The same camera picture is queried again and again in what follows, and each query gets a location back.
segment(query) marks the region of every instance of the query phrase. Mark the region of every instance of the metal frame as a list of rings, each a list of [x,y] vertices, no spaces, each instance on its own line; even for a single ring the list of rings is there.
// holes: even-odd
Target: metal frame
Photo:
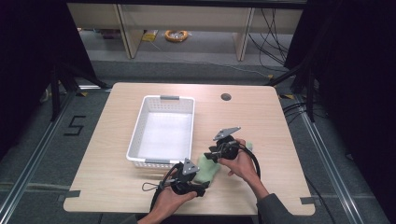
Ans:
[[[296,100],[298,103],[302,103],[303,99],[300,95],[296,95]],[[344,210],[346,211],[346,216],[349,219],[350,223],[361,224],[364,223],[361,217],[361,213],[357,205],[355,204],[355,200],[352,198],[347,185],[345,184],[343,178],[337,170],[334,162],[332,161],[332,156],[329,153],[329,150],[326,148],[320,133],[315,125],[315,122],[311,122],[311,119],[307,116],[306,113],[302,114],[303,121],[306,126],[306,129],[311,136],[315,147],[318,151],[319,157],[324,165],[324,168],[332,181],[332,185],[334,186],[335,192],[338,195],[338,198],[341,201],[341,205],[343,205]]]
[[[61,106],[59,116],[55,120],[50,122],[43,137],[35,148],[35,151],[25,165],[20,177],[14,183],[14,186],[8,193],[7,197],[3,200],[0,207],[0,223],[6,224],[11,218],[11,215],[17,207],[24,191],[26,190],[27,185],[35,174],[35,170],[37,169],[42,158],[44,157],[59,124],[64,118],[64,111],[74,99],[75,94],[76,93],[74,91],[70,91],[66,94],[66,97]]]

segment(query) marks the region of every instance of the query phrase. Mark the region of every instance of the basket handle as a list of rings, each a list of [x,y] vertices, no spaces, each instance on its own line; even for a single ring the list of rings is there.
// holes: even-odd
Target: basket handle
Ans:
[[[146,159],[146,163],[155,163],[155,164],[170,164],[170,161],[167,160],[153,160],[153,159]]]
[[[161,95],[161,100],[180,100],[180,96]]]

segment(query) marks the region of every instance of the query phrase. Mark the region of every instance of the black cable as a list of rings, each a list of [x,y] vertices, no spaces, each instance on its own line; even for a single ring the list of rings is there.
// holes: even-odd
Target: black cable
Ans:
[[[265,17],[264,11],[262,10],[262,16],[264,17],[265,23],[268,26],[269,29],[269,33],[271,34],[271,36],[273,37],[273,39],[275,40],[275,42],[278,44],[279,48],[283,48],[288,50],[286,47],[284,47],[282,44],[279,43],[278,39],[277,39],[277,33],[276,35],[274,35],[274,32],[272,31],[272,24],[274,24],[274,26],[276,27],[276,23],[275,23],[275,14],[276,14],[276,10],[273,8],[273,20],[271,22],[271,25],[269,25],[267,18]]]
[[[160,187],[158,187],[155,190],[154,195],[152,196],[151,205],[149,206],[149,211],[150,212],[154,208],[154,205],[157,202],[157,198],[158,198],[158,196],[160,195],[161,192],[163,192],[163,189],[161,189]]]
[[[309,178],[308,178],[306,175],[304,175],[304,176],[305,176],[306,182],[308,182],[308,184],[312,187],[312,189],[313,189],[313,190],[315,191],[315,193],[318,195],[320,201],[323,203],[323,205],[324,205],[324,207],[325,207],[327,213],[329,214],[330,219],[332,220],[332,223],[335,224],[335,219],[334,219],[334,217],[332,216],[332,213],[330,212],[329,207],[328,207],[327,204],[324,202],[324,200],[323,200],[322,196],[320,195],[319,191],[317,190],[317,188],[315,188],[314,184],[312,184],[311,180],[309,180]]]
[[[314,113],[314,115],[316,115],[316,116],[318,116],[318,117],[320,117],[320,118],[323,118],[323,119],[328,119],[328,117],[321,116],[321,115],[319,115],[319,114],[317,114],[317,113]]]
[[[101,213],[100,216],[99,216],[98,224],[102,223],[102,218],[103,218],[103,213]]]
[[[267,50],[265,50],[265,49],[262,47],[263,44],[265,43],[265,41],[264,41],[261,45],[259,45],[259,44],[253,39],[253,37],[252,37],[250,34],[248,34],[248,36],[250,37],[251,41],[253,42],[253,44],[256,46],[256,48],[257,48],[260,52],[263,52],[264,54],[268,55],[268,57],[270,57],[271,59],[273,59],[273,60],[276,61],[277,63],[280,63],[280,64],[283,63],[283,62],[282,62],[280,59],[278,59],[274,54],[268,52]]]
[[[292,109],[298,108],[298,107],[303,106],[303,105],[306,105],[306,103],[296,103],[296,104],[293,104],[293,105],[288,105],[285,108],[282,108],[282,110],[283,110],[283,113],[286,114],[289,111],[291,111]]]
[[[260,33],[260,36],[262,37],[263,41],[266,42],[269,46],[271,46],[271,47],[274,48],[274,49],[279,49],[279,47],[277,48],[276,46],[272,45],[270,42],[267,41],[267,38],[268,38],[268,35],[269,35],[269,34],[270,34],[270,32],[268,32],[268,33],[267,33],[267,36],[264,37],[264,36],[262,36],[262,33]]]
[[[173,172],[176,168],[178,169],[179,167],[180,167],[180,163],[175,164],[175,165],[168,171],[168,173],[166,174],[166,176],[163,178],[163,181],[160,182],[160,185],[158,186],[159,189],[164,189],[166,180],[169,178],[169,176],[172,174],[172,172]]]
[[[278,70],[278,69],[270,68],[270,67],[267,67],[267,66],[265,66],[264,64],[262,64],[262,51],[261,51],[261,50],[259,51],[259,62],[260,62],[260,64],[262,65],[263,68],[266,68],[266,69],[268,69],[268,70],[273,70],[273,71],[277,71],[277,72],[287,72],[287,71],[283,71],[283,70]]]
[[[283,58],[283,61],[286,61],[286,56],[283,54],[283,50],[281,49],[281,44],[279,43],[279,39],[277,38],[277,31],[276,31],[276,22],[275,22],[275,14],[276,14],[276,9],[273,8],[273,22],[274,22],[274,31],[275,31],[275,36],[273,36],[274,40],[276,41],[279,49],[279,53]]]
[[[253,160],[254,166],[256,167],[257,176],[259,177],[259,179],[262,179],[262,171],[260,169],[259,161],[257,160],[256,156],[249,149],[247,149],[245,145],[239,144],[239,146],[243,146],[243,147],[238,147],[238,149],[239,148],[242,149]],[[262,214],[260,213],[260,211],[257,211],[257,218],[259,219],[259,223],[263,223]]]
[[[288,125],[290,125],[295,119],[297,119],[297,117],[299,117],[300,115],[302,115],[303,113],[305,113],[306,112],[306,110],[305,111],[299,111],[299,112],[296,112],[296,113],[298,113],[296,116],[294,116],[294,118],[292,118],[289,122],[288,122]]]
[[[306,112],[306,111],[305,111],[305,110],[304,110],[304,111],[296,111],[296,112],[293,112],[293,113],[291,113],[291,114],[285,115],[285,118],[290,117],[291,115],[295,115],[295,114],[300,115],[300,114],[302,114],[302,113],[304,113],[304,112]]]

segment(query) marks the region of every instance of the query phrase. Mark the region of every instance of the grommet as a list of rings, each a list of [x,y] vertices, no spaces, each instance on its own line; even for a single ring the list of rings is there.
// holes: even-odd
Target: grommet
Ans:
[[[223,93],[223,94],[221,95],[221,99],[222,99],[223,101],[229,101],[229,100],[231,100],[231,95],[230,95],[229,93]]]
[[[170,42],[182,42],[189,37],[189,33],[187,31],[171,31],[168,30],[165,32],[165,39]]]

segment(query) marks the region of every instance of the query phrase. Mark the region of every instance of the hand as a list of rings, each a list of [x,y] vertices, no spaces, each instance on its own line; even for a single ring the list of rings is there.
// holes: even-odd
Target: hand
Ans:
[[[177,195],[171,187],[166,187],[157,198],[151,212],[138,221],[139,224],[157,224],[161,223],[167,217],[172,216],[176,210],[185,202],[195,198],[197,192],[189,192],[183,195]]]
[[[246,145],[246,141],[244,139],[235,138],[235,140],[241,145]],[[247,182],[252,177],[257,176],[253,161],[242,149],[238,150],[238,155],[235,159],[227,160],[220,158],[218,159],[218,162],[221,165],[225,165],[230,168],[231,171],[228,173],[228,175],[237,175]]]
[[[235,140],[241,145],[246,145],[246,141],[243,139],[235,138]],[[256,195],[258,200],[268,196],[269,193],[267,189],[257,176],[253,161],[242,149],[238,150],[238,155],[232,161],[221,158],[218,159],[218,162],[221,165],[225,165],[230,168],[231,171],[228,175],[237,175],[244,179],[253,190],[253,193]]]

